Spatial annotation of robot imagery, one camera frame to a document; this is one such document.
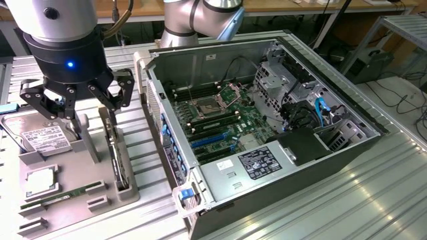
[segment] blue led light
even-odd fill
[[[73,69],[75,67],[75,63],[73,61],[69,61],[67,62],[67,67]]]

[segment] wooden table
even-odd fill
[[[326,33],[331,27],[331,24],[338,16],[338,12],[345,4],[345,0],[341,3],[330,4],[327,6],[318,3],[302,2],[297,4],[291,0],[245,0],[245,16],[261,17],[261,16],[286,16],[286,15],[313,15],[322,14],[323,12],[331,14],[329,21],[326,22],[323,31],[315,43],[315,47],[321,45],[321,42],[326,36]],[[406,11],[404,14],[409,14],[414,7],[418,5],[416,0],[404,0],[406,5]],[[118,8],[123,13],[127,8],[127,1],[119,2]],[[392,5],[370,5],[365,0],[353,0],[346,13],[361,13],[361,12],[390,12],[396,11],[397,6]],[[97,15],[98,23],[109,24],[113,23],[113,1],[98,0],[97,2]],[[165,20],[165,3],[163,0],[137,0],[133,16],[129,22],[151,22]],[[5,37],[14,49],[17,56],[29,55],[26,48],[22,45],[19,37],[15,33],[18,27],[11,12],[2,8],[0,9],[0,30]]]

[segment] warning label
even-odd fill
[[[241,155],[239,160],[253,180],[257,180],[282,169],[267,146]]]
[[[41,153],[71,146],[61,126],[23,132],[22,135],[33,148]]]

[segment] blue pcie slot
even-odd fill
[[[191,148],[198,148],[198,147],[201,147],[203,145],[219,142],[219,141],[225,140],[226,138],[227,138],[227,133],[223,133],[222,135],[213,136],[213,137],[210,137],[210,138],[207,138],[205,140],[194,142],[191,144]]]

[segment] motherboard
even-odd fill
[[[253,94],[239,83],[175,92],[173,107],[202,165],[258,147],[277,134]]]

